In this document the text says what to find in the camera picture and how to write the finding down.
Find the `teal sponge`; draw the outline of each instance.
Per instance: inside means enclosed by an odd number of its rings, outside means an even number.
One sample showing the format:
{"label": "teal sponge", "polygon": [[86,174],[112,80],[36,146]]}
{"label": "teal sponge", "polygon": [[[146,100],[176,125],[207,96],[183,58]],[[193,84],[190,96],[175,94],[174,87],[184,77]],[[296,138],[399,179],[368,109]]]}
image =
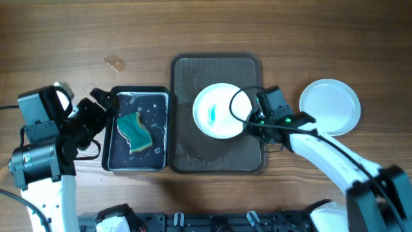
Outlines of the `teal sponge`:
{"label": "teal sponge", "polygon": [[142,151],[152,145],[152,138],[140,122],[139,113],[131,113],[117,119],[117,129],[130,145],[130,154]]}

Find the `tray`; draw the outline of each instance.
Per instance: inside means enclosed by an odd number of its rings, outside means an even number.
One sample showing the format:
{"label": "tray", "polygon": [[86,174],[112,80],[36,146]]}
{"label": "tray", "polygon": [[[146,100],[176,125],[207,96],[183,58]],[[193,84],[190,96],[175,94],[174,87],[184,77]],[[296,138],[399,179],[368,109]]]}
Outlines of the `tray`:
{"label": "tray", "polygon": [[[166,165],[169,90],[163,86],[116,86],[110,92],[117,97],[119,111],[107,125],[102,153],[106,171],[160,171]],[[117,129],[117,119],[139,112],[153,145],[130,154],[129,144]]]}
{"label": "tray", "polygon": [[[224,82],[240,88],[260,86],[258,58],[249,53],[189,53],[171,64],[171,127],[168,164],[178,173],[250,174],[266,163],[263,144],[241,133],[225,140],[203,134],[195,125],[192,105],[205,87]],[[247,95],[254,99],[256,91]]]}

